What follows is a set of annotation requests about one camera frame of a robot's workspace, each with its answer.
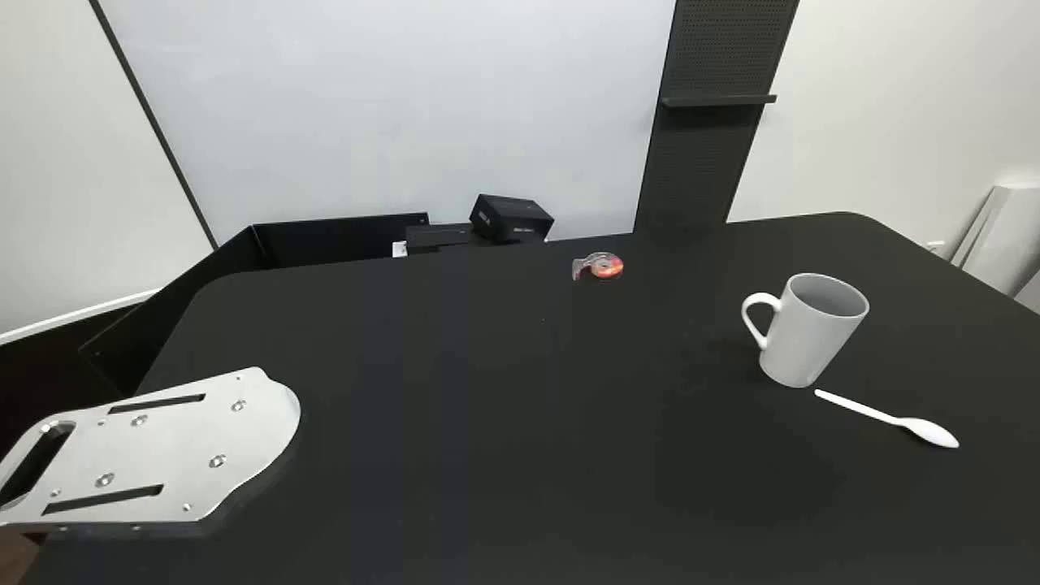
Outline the white plastic spoon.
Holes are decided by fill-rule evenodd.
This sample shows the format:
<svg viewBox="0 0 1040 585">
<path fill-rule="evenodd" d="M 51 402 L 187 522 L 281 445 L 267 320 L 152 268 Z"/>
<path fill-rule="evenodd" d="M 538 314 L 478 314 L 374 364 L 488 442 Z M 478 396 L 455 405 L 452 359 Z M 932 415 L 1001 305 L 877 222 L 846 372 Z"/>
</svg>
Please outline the white plastic spoon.
<svg viewBox="0 0 1040 585">
<path fill-rule="evenodd" d="M 963 447 L 963 442 L 958 442 L 946 426 L 940 426 L 940 421 L 932 421 L 932 419 L 894 415 L 894 411 L 884 411 L 884 408 L 877 408 L 877 405 L 867 405 L 867 402 L 839 396 L 839 393 L 831 393 L 831 389 L 813 389 L 813 396 L 821 399 L 821 402 L 831 402 L 831 405 L 839 405 L 839 408 L 858 411 L 858 415 L 865 415 L 865 419 L 875 419 L 875 421 L 905 428 L 905 431 L 909 431 L 915 439 L 919 439 L 919 442 L 928 442 L 928 445 L 937 445 L 937 447 L 946 447 L 946 452 Z"/>
</svg>

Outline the white ceramic mug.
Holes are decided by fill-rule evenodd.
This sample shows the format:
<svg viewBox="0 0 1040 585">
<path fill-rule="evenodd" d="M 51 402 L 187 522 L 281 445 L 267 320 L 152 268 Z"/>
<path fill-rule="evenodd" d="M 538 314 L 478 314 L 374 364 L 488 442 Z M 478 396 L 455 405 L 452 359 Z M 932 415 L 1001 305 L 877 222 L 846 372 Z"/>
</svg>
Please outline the white ceramic mug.
<svg viewBox="0 0 1040 585">
<path fill-rule="evenodd" d="M 867 294 L 830 273 L 792 273 L 781 294 L 742 298 L 742 320 L 756 343 L 760 369 L 798 389 L 826 372 L 867 314 Z"/>
</svg>

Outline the small black box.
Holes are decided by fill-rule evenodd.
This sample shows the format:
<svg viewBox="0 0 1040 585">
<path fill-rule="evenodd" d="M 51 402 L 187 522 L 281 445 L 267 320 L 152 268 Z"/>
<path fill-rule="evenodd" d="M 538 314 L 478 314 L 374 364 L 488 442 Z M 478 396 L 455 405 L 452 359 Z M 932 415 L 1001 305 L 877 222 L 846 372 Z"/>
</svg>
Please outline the small black box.
<svg viewBox="0 0 1040 585">
<path fill-rule="evenodd" d="M 532 197 L 478 195 L 470 207 L 470 226 L 501 243 L 542 241 L 553 225 L 556 217 Z"/>
</svg>

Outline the orange tape roll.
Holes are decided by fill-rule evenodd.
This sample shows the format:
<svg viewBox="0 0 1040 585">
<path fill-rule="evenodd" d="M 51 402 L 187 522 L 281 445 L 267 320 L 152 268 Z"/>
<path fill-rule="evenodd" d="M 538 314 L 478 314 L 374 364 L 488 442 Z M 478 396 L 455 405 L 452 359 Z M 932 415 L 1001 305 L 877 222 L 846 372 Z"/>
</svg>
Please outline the orange tape roll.
<svg viewBox="0 0 1040 585">
<path fill-rule="evenodd" d="M 611 250 L 591 250 L 572 261 L 572 278 L 619 278 L 623 273 L 623 261 Z"/>
</svg>

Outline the white whiteboard panel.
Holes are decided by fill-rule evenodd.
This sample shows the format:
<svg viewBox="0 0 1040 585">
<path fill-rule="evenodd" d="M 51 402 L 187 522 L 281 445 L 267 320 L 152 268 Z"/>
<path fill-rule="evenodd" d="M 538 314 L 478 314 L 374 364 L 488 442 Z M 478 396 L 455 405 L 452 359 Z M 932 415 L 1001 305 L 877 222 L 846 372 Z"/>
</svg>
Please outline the white whiteboard panel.
<svg viewBox="0 0 1040 585">
<path fill-rule="evenodd" d="M 676 0 L 99 0 L 216 241 L 532 197 L 634 225 Z"/>
</svg>

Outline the black vertical pillar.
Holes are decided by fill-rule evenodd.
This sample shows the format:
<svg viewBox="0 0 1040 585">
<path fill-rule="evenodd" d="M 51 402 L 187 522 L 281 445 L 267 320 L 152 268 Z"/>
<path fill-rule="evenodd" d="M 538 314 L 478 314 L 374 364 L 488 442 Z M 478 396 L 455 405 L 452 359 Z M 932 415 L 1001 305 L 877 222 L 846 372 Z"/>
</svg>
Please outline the black vertical pillar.
<svg viewBox="0 0 1040 585">
<path fill-rule="evenodd" d="M 637 235 L 725 225 L 798 13 L 799 0 L 676 0 Z"/>
</svg>

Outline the white object at right edge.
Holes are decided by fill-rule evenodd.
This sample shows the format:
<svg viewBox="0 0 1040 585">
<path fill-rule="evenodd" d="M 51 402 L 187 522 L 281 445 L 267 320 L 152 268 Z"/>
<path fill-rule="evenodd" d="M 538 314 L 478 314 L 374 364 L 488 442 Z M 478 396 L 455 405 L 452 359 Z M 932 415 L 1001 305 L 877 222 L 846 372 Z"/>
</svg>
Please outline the white object at right edge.
<svg viewBox="0 0 1040 585">
<path fill-rule="evenodd" d="M 985 287 L 1019 294 L 1040 261 L 1040 184 L 999 183 L 983 197 L 954 263 Z"/>
</svg>

